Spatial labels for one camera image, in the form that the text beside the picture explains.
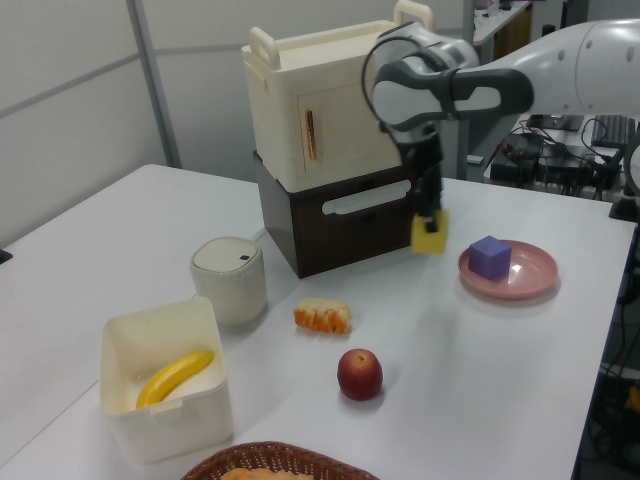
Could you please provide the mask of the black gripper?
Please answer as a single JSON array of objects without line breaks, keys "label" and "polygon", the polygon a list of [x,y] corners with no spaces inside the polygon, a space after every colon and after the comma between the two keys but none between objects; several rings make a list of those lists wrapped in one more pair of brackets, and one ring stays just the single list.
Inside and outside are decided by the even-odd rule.
[{"label": "black gripper", "polygon": [[412,191],[414,212],[424,217],[425,231],[437,233],[441,210],[443,153],[438,124],[426,124],[396,135],[402,164],[415,179]]}]

